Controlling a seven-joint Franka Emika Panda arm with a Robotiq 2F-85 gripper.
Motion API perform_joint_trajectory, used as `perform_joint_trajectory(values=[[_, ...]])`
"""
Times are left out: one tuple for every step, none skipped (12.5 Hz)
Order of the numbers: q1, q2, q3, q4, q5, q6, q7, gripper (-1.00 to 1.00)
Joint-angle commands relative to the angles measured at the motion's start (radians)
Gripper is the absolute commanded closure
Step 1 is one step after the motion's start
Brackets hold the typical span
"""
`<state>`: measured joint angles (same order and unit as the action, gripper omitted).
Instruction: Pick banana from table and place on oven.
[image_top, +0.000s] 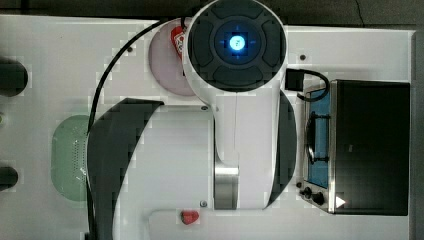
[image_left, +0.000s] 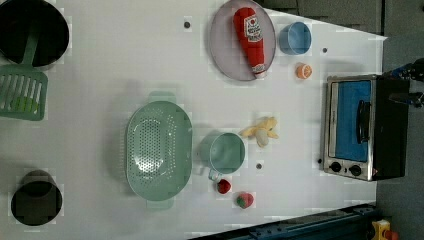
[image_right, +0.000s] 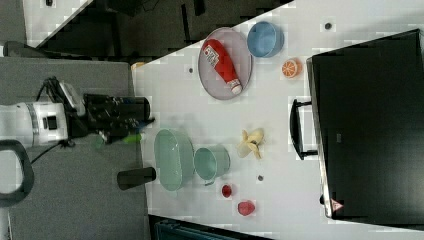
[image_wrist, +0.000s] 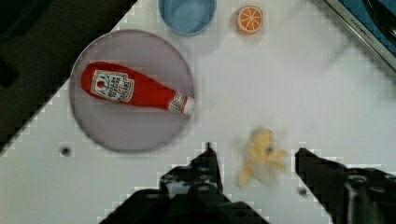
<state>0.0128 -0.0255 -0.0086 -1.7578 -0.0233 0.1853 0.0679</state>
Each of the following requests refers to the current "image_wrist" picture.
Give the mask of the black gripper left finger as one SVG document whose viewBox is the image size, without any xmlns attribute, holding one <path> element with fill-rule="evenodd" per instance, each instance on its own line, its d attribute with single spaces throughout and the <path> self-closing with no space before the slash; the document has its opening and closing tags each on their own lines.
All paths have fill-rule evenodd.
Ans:
<svg viewBox="0 0 396 224">
<path fill-rule="evenodd" d="M 188 165 L 164 174 L 156 189 L 141 189 L 100 224 L 269 224 L 244 202 L 223 193 L 217 153 L 210 144 Z"/>
</svg>

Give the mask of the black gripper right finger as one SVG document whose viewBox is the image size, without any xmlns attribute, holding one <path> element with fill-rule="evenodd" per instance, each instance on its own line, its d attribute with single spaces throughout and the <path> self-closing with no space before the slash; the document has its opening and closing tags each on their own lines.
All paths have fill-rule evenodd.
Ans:
<svg viewBox="0 0 396 224">
<path fill-rule="evenodd" d="M 375 168 L 348 168 L 300 148 L 295 172 L 332 224 L 396 224 L 395 176 Z"/>
</svg>

